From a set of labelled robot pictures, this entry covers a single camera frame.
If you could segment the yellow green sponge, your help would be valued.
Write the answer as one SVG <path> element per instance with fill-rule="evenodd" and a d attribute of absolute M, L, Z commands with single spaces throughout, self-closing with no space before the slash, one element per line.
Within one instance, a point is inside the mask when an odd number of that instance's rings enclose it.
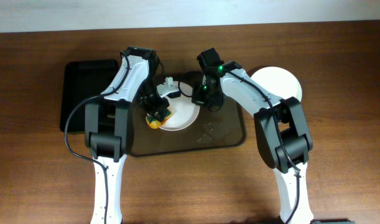
<path fill-rule="evenodd" d="M 158 129 L 162 125 L 164 125 L 168 119 L 172 117 L 172 113 L 169 115 L 165 115 L 162 121 L 159 121 L 155 118 L 155 116 L 147 115 L 146 116 L 146 123 L 147 125 L 152 129 Z"/>

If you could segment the pink white plate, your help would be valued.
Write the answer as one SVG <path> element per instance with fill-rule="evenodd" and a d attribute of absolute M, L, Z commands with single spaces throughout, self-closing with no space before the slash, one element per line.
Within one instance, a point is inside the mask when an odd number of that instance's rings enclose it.
<path fill-rule="evenodd" d="M 189 127 L 200 112 L 200 107 L 193 104 L 190 97 L 183 95 L 189 94 L 192 87 L 184 82 L 174 81 L 174 83 L 178 86 L 181 95 L 178 98 L 165 97 L 169 102 L 168 110 L 172 113 L 172 117 L 159 128 L 166 131 L 179 131 Z"/>

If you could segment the light green plate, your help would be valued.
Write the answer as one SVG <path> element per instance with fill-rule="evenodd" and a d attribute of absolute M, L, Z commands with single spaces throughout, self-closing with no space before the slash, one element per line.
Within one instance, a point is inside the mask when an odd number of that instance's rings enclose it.
<path fill-rule="evenodd" d="M 290 71 L 280 67 L 264 67 L 251 75 L 251 79 L 268 92 L 283 99 L 295 97 L 302 101 L 300 82 Z"/>

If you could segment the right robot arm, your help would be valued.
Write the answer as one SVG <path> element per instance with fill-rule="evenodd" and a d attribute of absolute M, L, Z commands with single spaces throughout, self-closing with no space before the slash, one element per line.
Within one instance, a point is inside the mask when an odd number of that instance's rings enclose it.
<path fill-rule="evenodd" d="M 239 103 L 254 118 L 257 149 L 276 177 L 283 223 L 311 223 L 306 173 L 313 143 L 300 101 L 283 99 L 257 84 L 235 61 L 198 61 L 203 78 L 193 88 L 192 101 L 209 110 L 225 97 Z"/>

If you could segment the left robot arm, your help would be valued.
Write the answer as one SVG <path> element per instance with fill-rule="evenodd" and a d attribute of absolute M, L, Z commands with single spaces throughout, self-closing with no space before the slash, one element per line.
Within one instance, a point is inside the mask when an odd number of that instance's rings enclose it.
<path fill-rule="evenodd" d="M 85 106 L 85 144 L 95 163 L 95 206 L 92 223 L 122 223 L 123 167 L 134 142 L 132 109 L 139 103 L 146 122 L 164 124 L 171 112 L 160 96 L 153 77 L 160 59 L 155 50 L 128 47 L 113 81 L 97 100 Z"/>

